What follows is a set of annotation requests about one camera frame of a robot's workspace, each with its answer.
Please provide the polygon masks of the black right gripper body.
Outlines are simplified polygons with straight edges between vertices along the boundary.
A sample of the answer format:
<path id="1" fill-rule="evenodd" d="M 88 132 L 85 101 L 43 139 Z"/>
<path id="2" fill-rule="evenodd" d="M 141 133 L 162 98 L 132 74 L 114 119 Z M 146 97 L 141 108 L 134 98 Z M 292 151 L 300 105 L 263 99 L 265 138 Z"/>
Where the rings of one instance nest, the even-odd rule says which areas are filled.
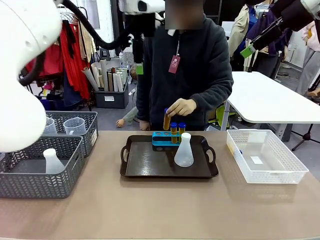
<path id="1" fill-rule="evenodd" d="M 283 20 L 282 30 L 297 32 L 316 19 L 316 0 L 278 0 L 271 12 Z"/>

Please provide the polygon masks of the person's left hand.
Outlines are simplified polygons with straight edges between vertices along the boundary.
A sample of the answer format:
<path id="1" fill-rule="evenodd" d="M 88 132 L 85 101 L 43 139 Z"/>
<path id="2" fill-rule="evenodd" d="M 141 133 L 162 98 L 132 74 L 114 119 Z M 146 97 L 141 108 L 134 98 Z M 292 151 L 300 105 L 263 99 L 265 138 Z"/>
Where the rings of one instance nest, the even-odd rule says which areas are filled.
<path id="1" fill-rule="evenodd" d="M 169 117 L 173 117 L 175 115 L 185 117 L 191 114 L 196 109 L 196 107 L 197 104 L 193 99 L 179 98 L 166 110 L 165 113 Z"/>

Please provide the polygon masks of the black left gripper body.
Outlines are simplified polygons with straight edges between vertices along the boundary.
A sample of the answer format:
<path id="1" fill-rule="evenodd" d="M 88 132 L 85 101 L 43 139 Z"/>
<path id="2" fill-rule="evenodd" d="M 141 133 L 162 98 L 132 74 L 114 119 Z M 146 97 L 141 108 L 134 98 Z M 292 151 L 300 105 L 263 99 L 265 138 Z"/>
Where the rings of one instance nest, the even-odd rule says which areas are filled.
<path id="1" fill-rule="evenodd" d="M 128 42 L 133 36 L 138 40 L 142 35 L 144 37 L 153 37 L 156 31 L 156 14 L 143 13 L 138 15 L 124 14 L 124 34 L 126 35 L 125 41 Z"/>

